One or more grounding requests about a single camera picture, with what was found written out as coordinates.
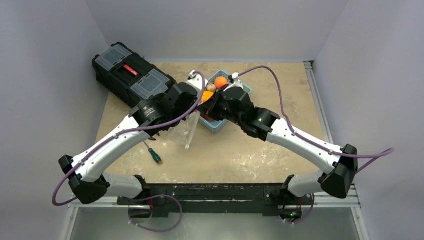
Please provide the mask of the clear zip top bag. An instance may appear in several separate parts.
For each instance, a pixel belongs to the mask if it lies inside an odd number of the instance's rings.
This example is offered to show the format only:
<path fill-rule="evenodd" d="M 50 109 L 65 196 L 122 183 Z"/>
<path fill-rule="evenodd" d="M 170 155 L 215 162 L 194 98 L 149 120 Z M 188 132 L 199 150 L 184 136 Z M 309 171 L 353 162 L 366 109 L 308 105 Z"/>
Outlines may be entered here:
<path fill-rule="evenodd" d="M 194 138 L 199 119 L 200 113 L 198 111 L 191 113 L 185 120 L 181 120 L 177 126 L 169 129 L 167 138 L 188 150 Z"/>

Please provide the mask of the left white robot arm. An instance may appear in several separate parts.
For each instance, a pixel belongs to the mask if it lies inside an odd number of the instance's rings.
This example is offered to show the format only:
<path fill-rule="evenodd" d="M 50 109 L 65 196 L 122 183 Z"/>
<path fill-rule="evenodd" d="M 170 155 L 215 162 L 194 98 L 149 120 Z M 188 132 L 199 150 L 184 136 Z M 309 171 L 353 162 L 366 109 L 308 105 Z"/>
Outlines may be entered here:
<path fill-rule="evenodd" d="M 61 157 L 58 162 L 65 176 L 53 192 L 53 205 L 64 206 L 75 200 L 87 205 L 104 196 L 146 203 L 149 191 L 141 176 L 113 175 L 106 172 L 107 168 L 136 145 L 177 126 L 195 111 L 204 91 L 205 86 L 177 83 L 166 93 L 140 101 L 112 132 L 88 150 Z"/>

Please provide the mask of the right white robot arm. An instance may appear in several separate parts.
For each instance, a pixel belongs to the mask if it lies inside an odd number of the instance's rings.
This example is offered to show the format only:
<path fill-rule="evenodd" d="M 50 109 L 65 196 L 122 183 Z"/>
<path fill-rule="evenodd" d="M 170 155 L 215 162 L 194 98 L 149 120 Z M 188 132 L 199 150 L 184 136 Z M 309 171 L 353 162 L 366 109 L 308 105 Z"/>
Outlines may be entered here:
<path fill-rule="evenodd" d="M 309 134 L 300 138 L 302 131 L 289 127 L 277 113 L 253 104 L 240 87 L 217 91 L 197 108 L 208 118 L 228 120 L 238 125 L 248 136 L 284 147 L 308 160 L 318 170 L 289 177 L 280 196 L 288 204 L 307 194 L 325 192 L 345 199 L 358 170 L 357 149 L 319 140 Z"/>

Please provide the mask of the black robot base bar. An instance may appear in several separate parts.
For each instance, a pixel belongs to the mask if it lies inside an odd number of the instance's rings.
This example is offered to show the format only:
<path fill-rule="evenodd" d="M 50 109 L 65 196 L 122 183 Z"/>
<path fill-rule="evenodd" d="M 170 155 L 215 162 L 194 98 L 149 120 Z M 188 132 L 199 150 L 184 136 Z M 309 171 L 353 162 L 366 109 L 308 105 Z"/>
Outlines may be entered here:
<path fill-rule="evenodd" d="M 261 214 L 283 220 L 300 219 L 302 207 L 313 202 L 310 193 L 291 194 L 285 183 L 142 183 L 134 199 L 118 197 L 117 204 L 146 213 L 132 217 L 167 218 L 170 213 Z"/>

